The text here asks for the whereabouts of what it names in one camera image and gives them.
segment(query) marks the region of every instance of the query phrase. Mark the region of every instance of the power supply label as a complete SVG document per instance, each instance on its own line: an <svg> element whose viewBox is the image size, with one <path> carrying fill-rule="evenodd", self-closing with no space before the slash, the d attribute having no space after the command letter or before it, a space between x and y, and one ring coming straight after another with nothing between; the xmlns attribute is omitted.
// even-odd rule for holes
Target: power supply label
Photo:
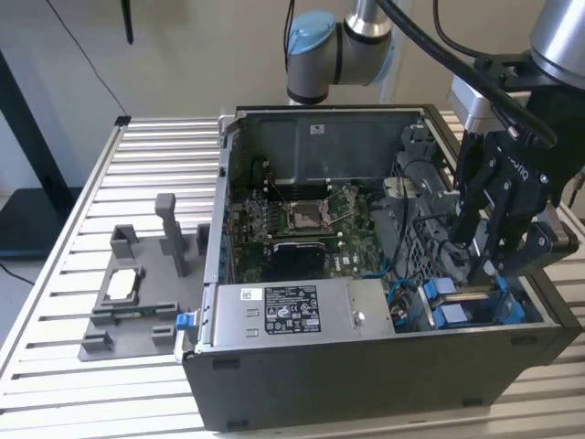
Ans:
<svg viewBox="0 0 585 439"><path fill-rule="evenodd" d="M264 288L265 329L271 336L321 332L317 287Z"/></svg>

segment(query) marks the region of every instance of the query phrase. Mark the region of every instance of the screw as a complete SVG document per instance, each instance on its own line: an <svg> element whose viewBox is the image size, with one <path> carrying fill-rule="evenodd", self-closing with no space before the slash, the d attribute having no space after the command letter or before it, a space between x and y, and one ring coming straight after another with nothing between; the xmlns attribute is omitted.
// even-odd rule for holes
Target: screw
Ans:
<svg viewBox="0 0 585 439"><path fill-rule="evenodd" d="M484 58L484 69L485 70L489 69L491 65L492 65L492 59L485 57Z"/></svg>
<svg viewBox="0 0 585 439"><path fill-rule="evenodd" d="M366 317L364 316L364 313L361 312L354 313L354 323L356 324L357 327L361 326L365 319Z"/></svg>
<svg viewBox="0 0 585 439"><path fill-rule="evenodd" d="M518 140L518 137L520 137L520 133L513 126L508 127L507 131L508 131L508 134L510 134L510 137L512 137L514 140Z"/></svg>

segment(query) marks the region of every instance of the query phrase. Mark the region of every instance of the slotted aluminum surface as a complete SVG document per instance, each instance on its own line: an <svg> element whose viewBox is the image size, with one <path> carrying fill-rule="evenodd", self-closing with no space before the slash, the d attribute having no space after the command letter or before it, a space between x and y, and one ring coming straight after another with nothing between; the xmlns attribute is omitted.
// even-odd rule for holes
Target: slotted aluminum surface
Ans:
<svg viewBox="0 0 585 439"><path fill-rule="evenodd" d="M456 118L452 113L443 116L461 139L462 127ZM156 194L163 191L176 193L176 216L184 231L193 232L199 222L209 221L217 140L217 120L213 119L135 121L127 129L114 130L0 352L5 364L0 380L3 439L39 434L59 438L221 436L203 428L184 372L172 356L91 363L77 359L110 257L112 226L131 222L139 235L161 234L160 220L152 212ZM584 241L580 223L564 208L560 214ZM585 246L547 272L585 324ZM489 373L478 370L478 380ZM254 432L250 437L276 434L279 438L365 434L400 439L582 437L585 336L554 364L524 372L490 410L307 425Z"/></svg>

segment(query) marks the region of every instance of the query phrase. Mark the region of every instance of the barcode sticker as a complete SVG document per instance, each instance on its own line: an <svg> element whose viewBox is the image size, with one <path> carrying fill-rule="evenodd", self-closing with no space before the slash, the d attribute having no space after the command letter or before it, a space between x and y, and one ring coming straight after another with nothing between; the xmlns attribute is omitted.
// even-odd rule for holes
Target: barcode sticker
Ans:
<svg viewBox="0 0 585 439"><path fill-rule="evenodd" d="M240 300L262 300L261 288L242 288L239 295Z"/></svg>

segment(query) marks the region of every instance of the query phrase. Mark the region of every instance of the cable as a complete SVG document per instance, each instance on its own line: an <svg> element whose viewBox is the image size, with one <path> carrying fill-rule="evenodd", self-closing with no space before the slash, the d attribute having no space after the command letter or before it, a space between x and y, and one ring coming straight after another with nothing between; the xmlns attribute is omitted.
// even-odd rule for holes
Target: cable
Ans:
<svg viewBox="0 0 585 439"><path fill-rule="evenodd" d="M286 198L285 198L285 197L284 197L284 196L281 194L281 191L280 191L280 190L278 190L278 188L276 187L276 185L275 185L274 183L272 183L272 181L271 181L269 178L267 178L267 180L268 180L268 182L269 182L269 183L272 185L272 187L274 187L274 190L276 190L276 193L279 195L279 197L281 197L281 198L282 198L282 201L283 201L283 202L285 202L285 203L286 203L286 202L288 202L288 201L286 200Z"/></svg>
<svg viewBox="0 0 585 439"><path fill-rule="evenodd" d="M362 279L381 279L386 274L388 274L389 270L390 262L388 259L385 259L379 273L364 273L362 274Z"/></svg>
<svg viewBox="0 0 585 439"><path fill-rule="evenodd" d="M466 46L462 46L461 44L456 43L450 39L447 34L445 34L441 27L441 20L439 19L439 0L432 0L432 19L435 24L435 30L437 31L437 34L439 34L439 38L447 46L453 50L457 50L458 52L463 53L464 55L467 55L468 57L478 58L485 56L483 52L479 52L477 50L473 50L472 48L467 48Z"/></svg>
<svg viewBox="0 0 585 439"><path fill-rule="evenodd" d="M394 293L396 292L396 289L402 284L412 284L412 281L409 278L397 279L396 281L394 281L394 284L390 288L388 296L386 297L388 305L390 305L390 303L392 302L392 298L394 296Z"/></svg>
<svg viewBox="0 0 585 439"><path fill-rule="evenodd" d="M390 20L417 46L429 56L442 64L471 87L481 93L495 107L505 113L508 120L515 121L532 134L538 136L546 147L553 147L557 143L557 135L548 125L538 119L533 113L526 110L473 67L465 64L449 50L438 44L418 27L402 10L390 0L377 0L380 8Z"/></svg>
<svg viewBox="0 0 585 439"><path fill-rule="evenodd" d="M108 91L108 93L116 101L116 103L120 107L120 110L122 110L122 112L124 113L124 116L127 116L128 115L128 112L122 106L122 104L120 103L120 101L118 100L118 98L116 97L116 95L113 94L112 89L110 89L110 87L108 87L108 84L106 84L106 82L101 78L100 73L98 73L98 71L96 70L95 66L91 62L90 57L88 56L87 53L85 53L85 50L83 50L83 47L81 46L81 44L79 43L79 41L73 36L73 34L69 30L69 28L67 27L67 25L65 24L65 22L63 21L63 19L59 15L59 12L57 12L57 9L55 9L55 6L53 6L53 4L50 2L50 0L45 0L45 2L47 2L47 5L53 10L53 13L55 13L55 16L57 17L57 20L61 23L61 25L67 31L67 33L69 34L69 36L71 37L71 39L73 40L73 42L77 45L77 47L79 48L79 50L81 51L81 53L83 54L83 56L85 57L85 59L88 61L88 63L90 64L90 67L93 70L93 73L95 74L96 78L101 82L101 85L103 85L105 87L105 89Z"/></svg>
<svg viewBox="0 0 585 439"><path fill-rule="evenodd" d="M402 247L402 243L404 242L404 238L406 237L406 223L409 219L409 197L406 193L406 185L404 183L404 175L402 175L402 224L400 227L400 235L399 235L399 243L394 249L394 254L392 255L392 272L394 275L401 279L403 277L407 277L408 273L405 273L405 276L400 276L397 270L397 261L399 259L400 248Z"/></svg>
<svg viewBox="0 0 585 439"><path fill-rule="evenodd" d="M33 286L35 285L35 283L33 281L29 281L26 277L22 277L22 276L19 276L18 274L12 273L10 270L8 270L6 268L6 266L3 263L0 263L0 268L2 268L6 272L6 274L14 277L15 279L18 279L19 281L26 282L29 285L33 285Z"/></svg>
<svg viewBox="0 0 585 439"><path fill-rule="evenodd" d="M441 242L439 242L439 247L437 247L437 256L441 257L442 254L442 249L445 247L445 244L449 242L448 239L442 240Z"/></svg>
<svg viewBox="0 0 585 439"><path fill-rule="evenodd" d="M289 9L286 12L286 18L284 19L284 31L282 35L282 49L284 51L284 69L289 69L289 43L291 38L291 27L293 25L294 18L294 0L289 1Z"/></svg>
<svg viewBox="0 0 585 439"><path fill-rule="evenodd" d="M570 200L569 200L569 204L567 205L567 207L570 209L573 207L573 204L575 204L575 198L577 198L577 193L579 192L578 189L573 189L573 191L570 194Z"/></svg>
<svg viewBox="0 0 585 439"><path fill-rule="evenodd" d="M410 255L412 254L412 247L414 247L414 242L411 241L408 249L406 250L406 268L404 269L404 277L409 277L409 268L410 268Z"/></svg>

